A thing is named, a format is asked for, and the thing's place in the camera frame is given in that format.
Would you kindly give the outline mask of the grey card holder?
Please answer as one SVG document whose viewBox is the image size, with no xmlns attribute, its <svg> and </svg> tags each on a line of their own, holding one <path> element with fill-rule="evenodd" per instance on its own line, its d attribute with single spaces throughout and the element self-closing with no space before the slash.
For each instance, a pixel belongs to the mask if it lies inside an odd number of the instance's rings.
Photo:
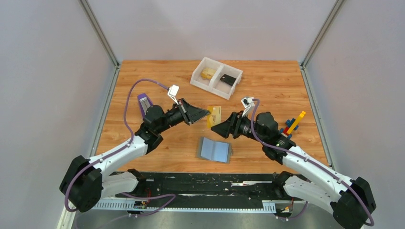
<svg viewBox="0 0 405 229">
<path fill-rule="evenodd" d="M 233 154 L 232 146 L 230 143 L 214 141 L 206 137 L 201 137 L 196 150 L 196 157 L 229 164 L 231 155 Z"/>
</svg>

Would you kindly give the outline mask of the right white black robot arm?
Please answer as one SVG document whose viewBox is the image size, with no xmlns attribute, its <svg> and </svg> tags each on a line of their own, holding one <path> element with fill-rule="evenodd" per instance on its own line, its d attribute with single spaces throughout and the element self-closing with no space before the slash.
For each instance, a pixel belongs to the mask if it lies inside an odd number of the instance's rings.
<svg viewBox="0 0 405 229">
<path fill-rule="evenodd" d="M 262 144 L 265 155 L 301 175 L 283 171 L 275 179 L 273 194 L 278 199 L 300 198 L 324 209 L 345 229 L 374 226 L 376 203 L 370 184 L 362 177 L 345 176 L 320 163 L 291 139 L 281 134 L 270 112 L 259 113 L 255 120 L 233 112 L 211 130 L 223 138 L 245 136 Z"/>
</svg>

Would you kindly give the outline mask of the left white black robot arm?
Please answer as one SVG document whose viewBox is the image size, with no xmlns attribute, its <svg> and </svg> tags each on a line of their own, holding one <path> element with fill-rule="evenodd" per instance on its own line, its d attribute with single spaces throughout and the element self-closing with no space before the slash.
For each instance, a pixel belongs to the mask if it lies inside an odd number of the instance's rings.
<svg viewBox="0 0 405 229">
<path fill-rule="evenodd" d="M 210 111 L 195 107 L 183 98 L 166 112 L 159 105 L 150 106 L 143 123 L 136 132 L 130 131 L 128 140 L 97 156 L 77 156 L 72 160 L 59 187 L 64 194 L 65 208 L 69 212 L 86 212 L 99 200 L 116 194 L 129 192 L 135 197 L 143 196 L 146 184 L 134 169 L 118 175 L 113 172 L 155 150 L 163 141 L 162 132 L 181 122 L 192 125 L 209 114 Z"/>
</svg>

